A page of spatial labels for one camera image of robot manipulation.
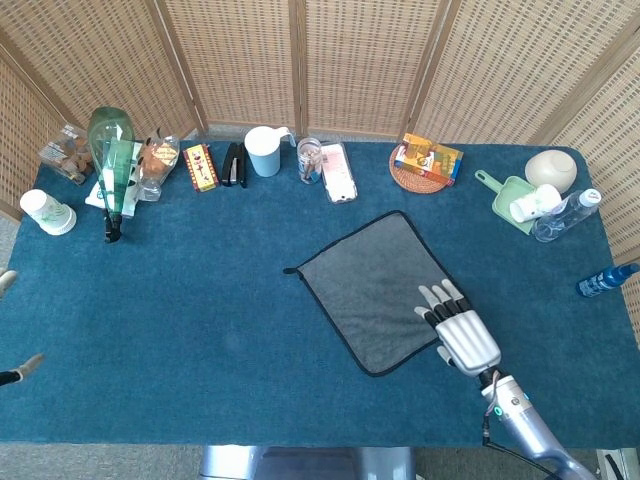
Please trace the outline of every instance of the robotic hand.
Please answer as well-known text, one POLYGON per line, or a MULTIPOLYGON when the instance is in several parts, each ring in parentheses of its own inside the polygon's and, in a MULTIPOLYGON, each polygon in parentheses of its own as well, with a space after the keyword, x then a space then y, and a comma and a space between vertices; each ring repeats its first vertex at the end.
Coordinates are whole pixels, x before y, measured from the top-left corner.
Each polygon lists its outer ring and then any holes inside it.
POLYGON ((442 287, 420 286, 429 308, 416 307, 415 312, 438 334, 443 344, 438 353, 443 360, 463 374, 480 379, 482 396, 489 402, 484 416, 483 445, 519 456, 490 441, 489 415, 493 411, 524 455, 534 462, 524 460, 548 473, 550 478, 595 480, 560 445, 513 376, 500 370, 500 348, 466 298, 449 280, 443 280, 442 287), (552 460, 557 465, 555 474, 535 463, 538 460, 552 460))

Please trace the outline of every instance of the blue tablecloth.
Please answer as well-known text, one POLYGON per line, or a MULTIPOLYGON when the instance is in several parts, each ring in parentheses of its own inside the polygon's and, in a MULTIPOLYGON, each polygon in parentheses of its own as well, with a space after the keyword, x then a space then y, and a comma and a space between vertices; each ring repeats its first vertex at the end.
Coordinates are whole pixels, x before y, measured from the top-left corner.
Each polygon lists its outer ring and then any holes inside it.
MULTIPOLYGON (((227 143, 213 144, 218 169, 227 143)), ((103 243, 101 212, 50 170, 40 187, 77 212, 51 237, 25 218, 0 302, 0 365, 47 355, 0 389, 2 441, 261 445, 479 445, 486 408, 475 380, 429 348, 372 378, 355 364, 295 276, 282 273, 393 209, 406 212, 468 294, 538 411, 566 446, 640 444, 640 355, 619 291, 576 295, 611 263, 599 216, 540 244, 491 212, 473 178, 524 176, 544 150, 457 145, 455 186, 398 187, 392 144, 347 144, 356 201, 332 205, 322 183, 282 170, 249 186, 196 193, 181 161, 158 203, 139 203, 124 237, 103 243)), ((584 159, 574 188, 590 185, 584 159)), ((494 422, 493 436, 505 440, 494 422)))

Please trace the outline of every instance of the black stapler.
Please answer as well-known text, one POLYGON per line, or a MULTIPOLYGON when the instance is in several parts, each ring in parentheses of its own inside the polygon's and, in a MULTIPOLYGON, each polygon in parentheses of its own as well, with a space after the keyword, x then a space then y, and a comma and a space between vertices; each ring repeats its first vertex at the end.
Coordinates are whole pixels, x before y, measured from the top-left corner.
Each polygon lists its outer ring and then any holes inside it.
POLYGON ((227 150, 227 156, 222 166, 222 185, 231 187, 239 183, 242 188, 247 187, 246 154, 247 150, 244 148, 244 143, 232 143, 229 145, 229 150, 227 150))

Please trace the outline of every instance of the gray cloth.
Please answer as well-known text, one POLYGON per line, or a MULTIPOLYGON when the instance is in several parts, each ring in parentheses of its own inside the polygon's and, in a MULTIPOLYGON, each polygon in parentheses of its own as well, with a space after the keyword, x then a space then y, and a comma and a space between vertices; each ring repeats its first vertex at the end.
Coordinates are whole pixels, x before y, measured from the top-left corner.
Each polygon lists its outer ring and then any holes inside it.
POLYGON ((432 343, 413 311, 447 275, 404 213, 389 212, 297 268, 360 367, 384 375, 432 343))

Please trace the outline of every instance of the green glass bottle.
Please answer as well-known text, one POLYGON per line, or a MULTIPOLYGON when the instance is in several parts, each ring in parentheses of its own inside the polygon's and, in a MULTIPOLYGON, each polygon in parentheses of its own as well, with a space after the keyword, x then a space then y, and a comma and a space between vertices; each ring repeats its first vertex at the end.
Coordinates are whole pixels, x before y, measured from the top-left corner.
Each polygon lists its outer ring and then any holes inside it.
POLYGON ((120 238, 122 207, 131 174, 135 133, 127 112, 98 107, 89 122, 89 145, 105 205, 106 242, 120 238))

